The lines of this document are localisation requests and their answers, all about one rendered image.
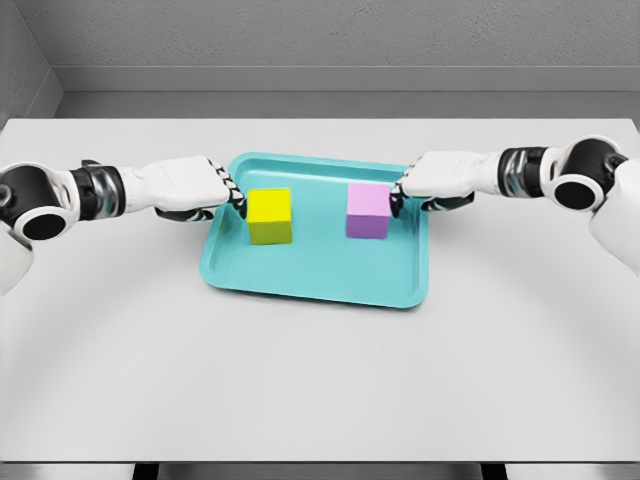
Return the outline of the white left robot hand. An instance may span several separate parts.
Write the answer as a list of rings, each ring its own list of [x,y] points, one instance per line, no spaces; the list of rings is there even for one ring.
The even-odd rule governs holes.
[[[247,217],[246,195],[220,164],[198,155],[162,160],[142,168],[143,192],[160,218],[176,222],[212,220],[216,210],[230,204]]]

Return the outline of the teal tray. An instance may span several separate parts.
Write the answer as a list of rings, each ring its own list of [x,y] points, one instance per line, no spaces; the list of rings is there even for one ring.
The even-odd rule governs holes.
[[[317,300],[411,308],[429,283],[428,216],[405,202],[384,240],[346,235],[349,183],[393,184],[401,165],[268,153],[244,153],[228,171],[243,191],[287,188],[293,241],[251,243],[248,224],[231,206],[218,208],[200,260],[200,275],[221,288]]]

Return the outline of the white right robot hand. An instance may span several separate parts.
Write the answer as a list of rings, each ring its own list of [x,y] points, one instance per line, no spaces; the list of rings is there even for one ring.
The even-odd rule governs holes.
[[[474,181],[479,178],[484,154],[463,151],[428,151],[410,164],[394,183],[390,208],[400,215],[406,199],[422,199],[423,211],[451,211],[475,200]]]

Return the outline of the pink cube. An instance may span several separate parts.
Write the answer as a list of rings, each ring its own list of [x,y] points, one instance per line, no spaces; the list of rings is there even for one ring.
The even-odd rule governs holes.
[[[348,184],[346,235],[349,238],[385,239],[390,218],[389,185]]]

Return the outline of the yellow cube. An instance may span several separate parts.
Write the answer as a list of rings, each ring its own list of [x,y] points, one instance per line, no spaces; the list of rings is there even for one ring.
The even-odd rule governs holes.
[[[252,244],[290,244],[293,241],[290,190],[249,190],[247,222]]]

